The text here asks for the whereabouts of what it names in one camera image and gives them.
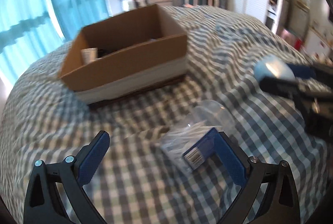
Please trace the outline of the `beige cream tube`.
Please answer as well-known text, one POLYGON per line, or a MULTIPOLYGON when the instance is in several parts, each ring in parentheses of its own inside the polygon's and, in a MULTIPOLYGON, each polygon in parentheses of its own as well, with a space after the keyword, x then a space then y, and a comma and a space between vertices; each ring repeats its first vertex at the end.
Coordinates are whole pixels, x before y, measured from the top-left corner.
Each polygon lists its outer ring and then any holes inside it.
POLYGON ((83 64, 87 65, 98 59, 98 49, 96 47, 81 50, 83 64))

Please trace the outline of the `open cardboard box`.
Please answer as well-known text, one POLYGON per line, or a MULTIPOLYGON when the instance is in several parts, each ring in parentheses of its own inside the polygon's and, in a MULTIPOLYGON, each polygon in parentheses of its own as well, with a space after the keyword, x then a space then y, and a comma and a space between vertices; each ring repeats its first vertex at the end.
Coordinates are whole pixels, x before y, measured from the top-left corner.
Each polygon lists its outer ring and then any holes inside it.
POLYGON ((175 18, 180 10, 154 4, 83 27, 58 77, 88 105, 183 78, 188 43, 186 30, 175 18), (84 65, 81 50, 93 47, 112 53, 84 65))

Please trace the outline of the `clear floss pick jar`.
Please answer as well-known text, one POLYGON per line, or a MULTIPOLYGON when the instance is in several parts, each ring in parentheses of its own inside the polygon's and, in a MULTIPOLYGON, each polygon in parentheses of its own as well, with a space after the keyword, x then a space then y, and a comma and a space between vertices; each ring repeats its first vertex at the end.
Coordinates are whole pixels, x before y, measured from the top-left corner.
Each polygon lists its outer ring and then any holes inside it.
POLYGON ((203 100, 159 139, 158 145, 183 173, 198 169, 214 153, 211 129, 227 134, 235 130, 232 114, 214 100, 203 100))

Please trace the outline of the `white suitcase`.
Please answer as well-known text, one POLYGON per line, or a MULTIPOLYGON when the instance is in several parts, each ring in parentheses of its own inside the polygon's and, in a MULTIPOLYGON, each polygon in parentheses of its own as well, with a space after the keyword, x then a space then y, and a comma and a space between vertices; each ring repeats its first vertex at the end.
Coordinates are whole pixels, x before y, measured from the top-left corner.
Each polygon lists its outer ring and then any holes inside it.
POLYGON ((131 10, 135 10, 138 8, 146 7, 147 1, 146 0, 122 0, 122 10, 127 12, 131 10))

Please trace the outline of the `turquoise window curtain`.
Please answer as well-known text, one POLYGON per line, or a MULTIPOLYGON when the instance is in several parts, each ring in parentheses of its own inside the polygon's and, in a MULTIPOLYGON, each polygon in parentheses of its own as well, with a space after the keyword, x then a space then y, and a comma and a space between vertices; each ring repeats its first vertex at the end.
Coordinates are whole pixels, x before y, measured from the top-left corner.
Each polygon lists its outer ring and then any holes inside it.
POLYGON ((1 0, 1 78, 15 84, 32 63, 108 16, 105 0, 1 0))

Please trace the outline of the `checkered bed quilt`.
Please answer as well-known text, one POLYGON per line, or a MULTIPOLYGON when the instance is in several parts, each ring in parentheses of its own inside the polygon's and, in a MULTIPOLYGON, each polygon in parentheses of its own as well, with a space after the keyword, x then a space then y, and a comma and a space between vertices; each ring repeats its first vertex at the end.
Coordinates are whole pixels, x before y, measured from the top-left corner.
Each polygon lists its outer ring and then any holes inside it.
POLYGON ((260 21, 214 7, 169 7, 188 35, 189 72, 179 84, 89 109, 56 77, 65 44, 33 63, 7 99, 1 122, 1 197, 22 223, 36 160, 62 161, 105 130, 111 146, 85 191, 108 223, 216 223, 236 197, 217 157, 183 174, 158 139, 198 102, 213 99, 233 115, 230 139, 267 163, 290 163, 306 221, 326 193, 328 146, 304 132, 293 102, 263 93, 253 76, 273 54, 307 59, 260 21))

